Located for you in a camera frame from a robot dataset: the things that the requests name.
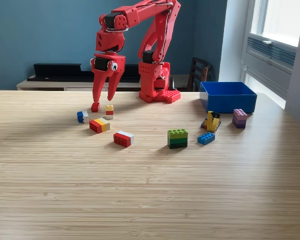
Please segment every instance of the table surface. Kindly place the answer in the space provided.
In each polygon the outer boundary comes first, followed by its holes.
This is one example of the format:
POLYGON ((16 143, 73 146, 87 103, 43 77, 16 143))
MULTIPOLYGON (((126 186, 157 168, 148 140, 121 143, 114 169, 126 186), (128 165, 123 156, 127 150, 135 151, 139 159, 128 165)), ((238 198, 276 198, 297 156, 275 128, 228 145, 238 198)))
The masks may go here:
POLYGON ((76 119, 91 102, 0 91, 0 240, 300 240, 300 124, 265 95, 244 130, 222 114, 206 146, 198 92, 173 104, 117 92, 101 134, 76 119), (168 149, 174 128, 187 148, 168 149), (120 130, 134 145, 113 143, 120 130))

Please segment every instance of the window frame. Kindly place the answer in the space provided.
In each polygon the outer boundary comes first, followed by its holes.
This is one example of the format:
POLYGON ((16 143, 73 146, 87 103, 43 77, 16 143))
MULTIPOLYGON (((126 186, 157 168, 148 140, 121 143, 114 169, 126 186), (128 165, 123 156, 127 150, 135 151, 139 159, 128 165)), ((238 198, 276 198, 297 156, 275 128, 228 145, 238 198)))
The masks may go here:
POLYGON ((271 58, 262 52, 248 47, 248 38, 267 42, 275 47, 280 47, 296 53, 298 47, 283 42, 269 39, 261 35, 265 24, 268 0, 260 0, 260 9, 257 22, 257 34, 251 33, 256 0, 249 0, 249 9, 246 21, 244 44, 241 57, 241 82, 246 82, 246 73, 253 76, 260 83, 281 98, 286 100, 293 66, 285 64, 277 59, 271 58))

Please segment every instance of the wooden chair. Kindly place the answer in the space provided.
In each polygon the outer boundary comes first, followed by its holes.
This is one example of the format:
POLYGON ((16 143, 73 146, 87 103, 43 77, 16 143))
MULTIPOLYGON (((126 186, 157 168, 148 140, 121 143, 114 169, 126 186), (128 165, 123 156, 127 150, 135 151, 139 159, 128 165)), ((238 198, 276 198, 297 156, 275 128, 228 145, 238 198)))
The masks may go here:
POLYGON ((187 91, 193 92, 195 84, 195 92, 198 92, 200 89, 201 82, 214 81, 212 74, 213 67, 209 62, 197 57, 193 57, 187 85, 187 91))

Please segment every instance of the blue box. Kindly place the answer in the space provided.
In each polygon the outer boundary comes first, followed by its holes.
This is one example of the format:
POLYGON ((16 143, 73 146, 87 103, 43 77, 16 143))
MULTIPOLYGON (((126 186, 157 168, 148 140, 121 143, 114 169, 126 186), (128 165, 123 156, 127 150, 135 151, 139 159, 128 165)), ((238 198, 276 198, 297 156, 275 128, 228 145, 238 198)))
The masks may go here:
POLYGON ((251 114, 255 111, 257 94, 241 81, 203 81, 200 99, 206 112, 232 114, 235 109, 242 109, 251 114))

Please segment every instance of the red robot arm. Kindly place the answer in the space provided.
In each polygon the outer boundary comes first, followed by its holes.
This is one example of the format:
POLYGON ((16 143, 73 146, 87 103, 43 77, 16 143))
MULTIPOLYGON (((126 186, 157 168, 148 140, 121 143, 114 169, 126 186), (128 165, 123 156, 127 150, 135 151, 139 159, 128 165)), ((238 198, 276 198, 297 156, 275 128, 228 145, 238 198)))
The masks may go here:
POLYGON ((147 76, 144 76, 145 79, 149 78, 148 75, 152 76, 153 84, 150 86, 143 84, 143 75, 141 74, 141 91, 143 86, 153 88, 143 92, 148 92, 149 94, 146 95, 154 98, 155 95, 162 94, 162 91, 167 90, 167 79, 164 84, 162 81, 157 81, 159 87, 156 87, 155 82, 158 76, 165 79, 165 77, 169 78, 170 75, 170 65, 162 62, 171 42, 180 6, 177 0, 144 0, 134 6, 122 6, 111 11, 109 15, 100 16, 101 30, 96 36, 95 49, 105 53, 96 53, 95 58, 91 60, 91 69, 94 72, 93 112, 98 111, 99 99, 106 79, 109 79, 108 100, 110 101, 125 71, 126 58, 117 55, 117 52, 121 51, 125 44, 123 32, 153 16, 154 21, 142 41, 138 56, 144 61, 143 64, 139 63, 140 74, 145 73, 140 68, 156 70, 147 71, 147 76), (156 42, 155 50, 150 51, 156 42))

